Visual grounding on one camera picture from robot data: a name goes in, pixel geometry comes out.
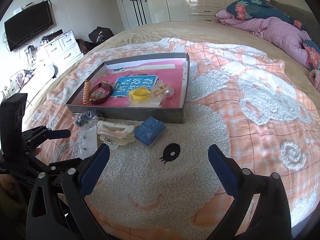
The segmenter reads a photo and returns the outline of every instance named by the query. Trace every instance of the floral pillow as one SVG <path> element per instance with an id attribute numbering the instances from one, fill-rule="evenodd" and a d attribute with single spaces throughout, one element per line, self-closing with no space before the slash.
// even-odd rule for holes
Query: floral pillow
<path id="1" fill-rule="evenodd" d="M 305 30 L 305 27 L 301 22 L 290 18 L 287 14 L 278 10 L 270 2 L 265 0 L 239 0 L 231 3 L 226 10 L 239 20 L 277 17 L 284 22 L 295 26 L 299 30 Z"/>
<path id="2" fill-rule="evenodd" d="M 303 47 L 308 53 L 308 61 L 307 61 L 308 70 L 309 71 L 314 69 L 320 70 L 320 67 L 319 67 L 320 49 L 317 46 L 317 44 L 315 44 L 311 40 L 304 40 Z"/>

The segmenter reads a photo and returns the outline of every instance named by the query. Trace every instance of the box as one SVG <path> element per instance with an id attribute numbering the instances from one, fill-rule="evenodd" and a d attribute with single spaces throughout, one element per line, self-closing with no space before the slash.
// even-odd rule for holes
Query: box
<path id="1" fill-rule="evenodd" d="M 189 55 L 187 53 L 159 53 L 135 57 L 120 58 L 101 64 L 88 78 L 91 89 L 102 80 L 115 85 L 118 77 L 133 75 L 157 75 L 159 80 L 168 83 L 175 90 L 173 98 L 166 99 L 164 107 L 128 107 L 126 100 L 109 98 L 103 105 L 84 106 L 84 83 L 67 102 L 67 107 L 74 114 L 83 114 L 89 110 L 99 110 L 103 116 L 111 119 L 145 121 L 152 116 L 165 123 L 183 123 L 184 105 L 189 80 Z"/>

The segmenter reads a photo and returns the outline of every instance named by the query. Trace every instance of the wooden beads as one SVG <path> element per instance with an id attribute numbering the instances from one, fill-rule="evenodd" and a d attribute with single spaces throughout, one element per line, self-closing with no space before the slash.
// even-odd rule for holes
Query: wooden beads
<path id="1" fill-rule="evenodd" d="M 84 82 L 84 90 L 83 90 L 83 103 L 85 106 L 90 106 L 90 90 L 91 90 L 91 82 L 86 80 Z"/>

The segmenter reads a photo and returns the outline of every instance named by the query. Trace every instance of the black eye embroidery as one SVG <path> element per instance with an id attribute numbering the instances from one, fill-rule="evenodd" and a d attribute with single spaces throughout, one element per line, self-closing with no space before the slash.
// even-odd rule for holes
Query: black eye embroidery
<path id="1" fill-rule="evenodd" d="M 180 151 L 181 147 L 179 144 L 170 143 L 166 148 L 164 148 L 163 155 L 159 160 L 161 160 L 162 162 L 164 161 L 164 164 L 166 162 L 172 162 L 179 157 Z"/>

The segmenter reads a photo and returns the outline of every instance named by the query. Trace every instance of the backpack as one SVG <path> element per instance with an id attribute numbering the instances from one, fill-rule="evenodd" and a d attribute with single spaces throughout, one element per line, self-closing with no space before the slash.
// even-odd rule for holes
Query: backpack
<path id="1" fill-rule="evenodd" d="M 94 43 L 103 43 L 107 39 L 115 36 L 109 28 L 97 27 L 93 32 L 89 34 L 89 38 Z"/>

